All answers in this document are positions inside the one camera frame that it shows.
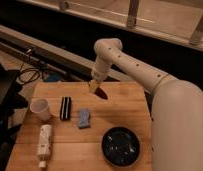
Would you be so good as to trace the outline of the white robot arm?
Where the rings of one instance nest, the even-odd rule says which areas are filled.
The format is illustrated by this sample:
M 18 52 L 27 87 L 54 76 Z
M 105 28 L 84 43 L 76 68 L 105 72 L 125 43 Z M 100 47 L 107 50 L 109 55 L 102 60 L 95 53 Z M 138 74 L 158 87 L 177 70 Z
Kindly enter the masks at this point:
M 195 84 L 122 52 L 118 38 L 94 44 L 90 89 L 95 91 L 116 65 L 153 96 L 152 171 L 203 171 L 203 91 Z

